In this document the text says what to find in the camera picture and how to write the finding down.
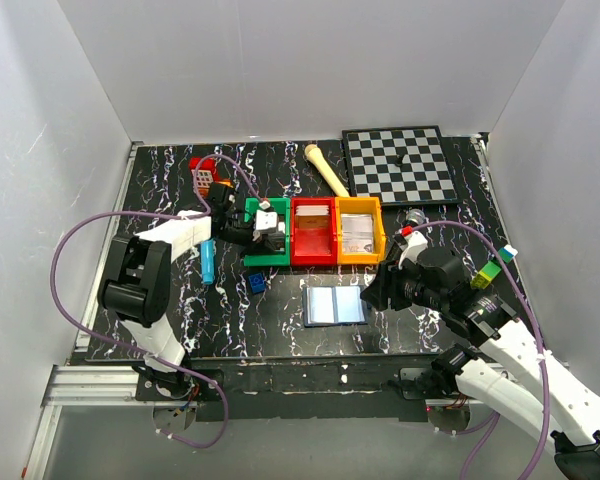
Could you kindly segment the navy blue card holder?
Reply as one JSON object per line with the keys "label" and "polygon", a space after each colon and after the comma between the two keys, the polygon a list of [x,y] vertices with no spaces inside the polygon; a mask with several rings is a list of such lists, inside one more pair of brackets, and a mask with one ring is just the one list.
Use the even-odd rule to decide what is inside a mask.
{"label": "navy blue card holder", "polygon": [[314,286],[303,290],[305,327],[363,325],[370,306],[361,299],[359,286]]}

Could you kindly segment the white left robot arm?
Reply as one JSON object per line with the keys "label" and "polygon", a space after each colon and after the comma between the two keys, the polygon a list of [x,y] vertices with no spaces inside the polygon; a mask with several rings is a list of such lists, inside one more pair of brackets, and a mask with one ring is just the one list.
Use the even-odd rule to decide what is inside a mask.
{"label": "white left robot arm", "polygon": [[167,317],[172,264],[213,239],[242,246],[246,255],[279,253],[286,242],[286,221],[271,200],[256,199],[252,213],[235,209],[235,190],[214,182],[206,201],[204,212],[182,210],[152,229],[115,236],[98,289],[99,305],[143,351],[137,372],[174,399],[195,381],[175,368],[186,364],[186,353]]}

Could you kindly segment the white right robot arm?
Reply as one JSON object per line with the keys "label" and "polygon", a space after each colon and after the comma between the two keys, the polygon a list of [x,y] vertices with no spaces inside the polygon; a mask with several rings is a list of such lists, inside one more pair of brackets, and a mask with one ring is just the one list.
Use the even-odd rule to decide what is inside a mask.
{"label": "white right robot arm", "polygon": [[361,298],[378,311],[433,310],[468,341],[436,357],[415,389],[479,400],[549,447],[565,477],[600,479],[600,397],[537,349],[506,302],[472,287],[453,252],[430,247],[384,261]]}

